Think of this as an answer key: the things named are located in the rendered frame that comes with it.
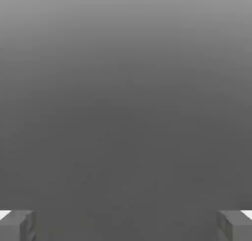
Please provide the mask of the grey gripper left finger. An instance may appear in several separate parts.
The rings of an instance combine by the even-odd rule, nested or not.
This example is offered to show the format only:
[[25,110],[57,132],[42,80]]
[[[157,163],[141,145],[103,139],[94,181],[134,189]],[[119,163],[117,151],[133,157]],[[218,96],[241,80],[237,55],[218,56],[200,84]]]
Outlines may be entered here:
[[37,241],[36,211],[0,209],[0,241]]

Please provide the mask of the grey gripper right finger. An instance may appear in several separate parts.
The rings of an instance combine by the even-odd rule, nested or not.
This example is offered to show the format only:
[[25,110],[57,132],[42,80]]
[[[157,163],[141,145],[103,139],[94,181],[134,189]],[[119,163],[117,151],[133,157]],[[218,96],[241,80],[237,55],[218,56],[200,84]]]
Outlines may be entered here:
[[218,210],[216,241],[252,241],[252,210]]

